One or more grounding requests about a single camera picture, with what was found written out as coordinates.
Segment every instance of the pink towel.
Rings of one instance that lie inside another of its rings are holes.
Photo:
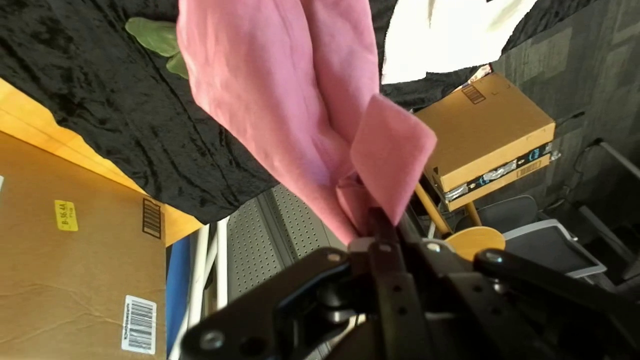
[[[365,0],[180,0],[195,101],[341,239],[397,224],[436,135],[378,94]]]

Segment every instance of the cardboard box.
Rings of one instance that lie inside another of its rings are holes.
[[[498,73],[464,83],[418,117],[438,133],[423,176],[448,209],[549,164],[554,120]]]
[[[143,189],[129,180],[110,160],[98,156],[81,135],[59,127],[47,107],[22,94],[0,78],[0,132],[19,137],[31,145],[38,145],[50,153],[56,153],[76,166],[95,172],[116,183],[136,189],[143,196]],[[167,203],[159,203],[159,212],[166,217],[161,238],[166,246],[181,239],[197,230],[202,224]]]
[[[157,205],[5,133],[0,176],[0,358],[164,358]]]

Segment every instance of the black metal mechanism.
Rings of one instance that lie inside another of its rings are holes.
[[[501,250],[474,263],[384,215],[349,252],[315,250],[188,329],[192,360],[293,360],[349,329],[328,358],[634,360],[640,305]]]

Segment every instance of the white label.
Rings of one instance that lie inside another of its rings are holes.
[[[124,298],[121,349],[156,353],[156,304],[143,298]]]

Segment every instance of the yellow label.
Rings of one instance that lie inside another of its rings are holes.
[[[78,232],[78,213],[73,201],[56,200],[56,224],[59,232]]]

